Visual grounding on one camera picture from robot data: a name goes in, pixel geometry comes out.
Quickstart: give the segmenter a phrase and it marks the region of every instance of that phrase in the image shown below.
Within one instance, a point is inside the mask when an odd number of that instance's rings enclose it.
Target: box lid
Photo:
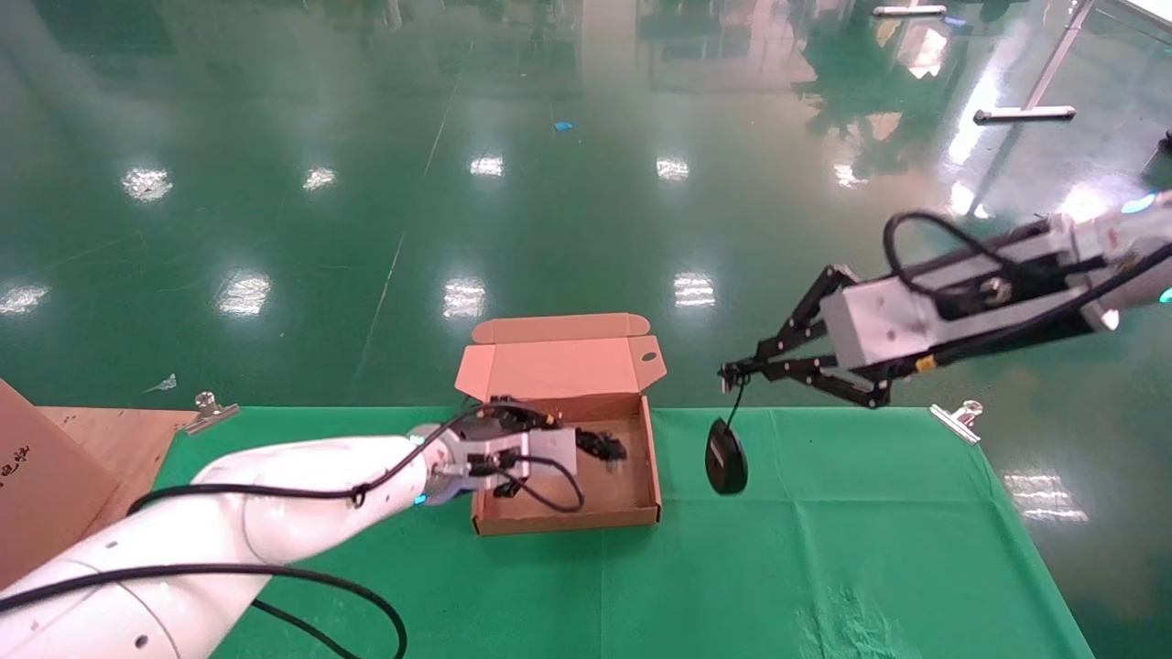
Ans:
[[[456,388],[482,401],[635,394],[667,374],[649,331],[633,313],[486,320],[472,330]]]

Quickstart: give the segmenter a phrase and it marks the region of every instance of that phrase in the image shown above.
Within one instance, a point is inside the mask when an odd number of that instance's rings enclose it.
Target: green epoxy floor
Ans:
[[[981,128],[1071,0],[851,5],[4,2],[0,376],[43,405],[450,403],[479,319],[631,311],[668,362],[653,403],[723,406],[716,367],[820,267],[884,271],[894,211],[989,233],[1172,188],[1168,35],[1097,12],[1047,96],[1076,121]],[[1172,641],[1168,315],[894,395],[986,405],[1101,657]]]

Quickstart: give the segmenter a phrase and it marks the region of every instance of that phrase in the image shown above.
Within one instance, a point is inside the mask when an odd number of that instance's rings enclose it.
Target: open cardboard box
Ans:
[[[578,454],[578,483],[586,503],[556,512],[522,491],[472,498],[472,526],[482,536],[655,524],[660,519],[659,473],[647,396],[642,390],[667,374],[659,341],[646,318],[631,313],[510,318],[472,330],[456,388],[486,401],[509,395],[560,414],[566,426],[607,430],[627,449],[608,470]],[[574,501],[559,476],[530,478],[552,501]]]
[[[80,541],[117,480],[0,380],[0,590]]]

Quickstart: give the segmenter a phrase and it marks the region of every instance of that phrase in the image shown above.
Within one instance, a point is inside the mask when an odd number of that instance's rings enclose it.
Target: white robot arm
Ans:
[[[908,220],[936,224],[966,247],[904,266],[894,233]],[[721,367],[723,386],[759,373],[878,408],[891,402],[894,381],[915,373],[1115,330],[1119,311],[1172,297],[1172,191],[1089,222],[1056,216],[986,243],[934,213],[900,213],[887,223],[884,247],[891,274],[863,281],[844,266],[826,267],[777,334]],[[827,335],[832,353],[785,356]]]
[[[476,419],[421,426],[410,436],[339,437],[236,453],[204,468],[193,487],[148,495],[157,503],[136,504],[142,509],[0,592],[0,657],[202,659],[264,589],[271,566],[326,551],[415,504],[444,503],[470,490],[524,488],[525,478],[558,471],[573,482],[574,428],[517,403],[477,409]],[[67,579],[101,579],[161,564],[179,573],[20,603]],[[185,573],[184,566],[197,571],[192,565],[252,566],[258,573]],[[401,621],[396,627],[402,632]],[[401,636],[400,657],[404,640]]]

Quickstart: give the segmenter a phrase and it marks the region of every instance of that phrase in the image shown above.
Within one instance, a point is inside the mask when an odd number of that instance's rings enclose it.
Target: metal clip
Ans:
[[[976,417],[984,412],[984,406],[976,402],[975,400],[967,400],[956,412],[948,413],[945,412],[939,405],[934,405],[928,408],[932,415],[940,420],[941,423],[952,429],[953,433],[960,435],[960,439],[965,440],[970,444],[975,444],[981,441],[981,437],[973,432],[973,426],[976,423]]]
[[[196,420],[183,428],[189,435],[202,433],[225,419],[236,416],[236,413],[240,412],[240,406],[233,403],[224,407],[216,402],[216,394],[202,392],[196,395],[196,409],[199,410]]]

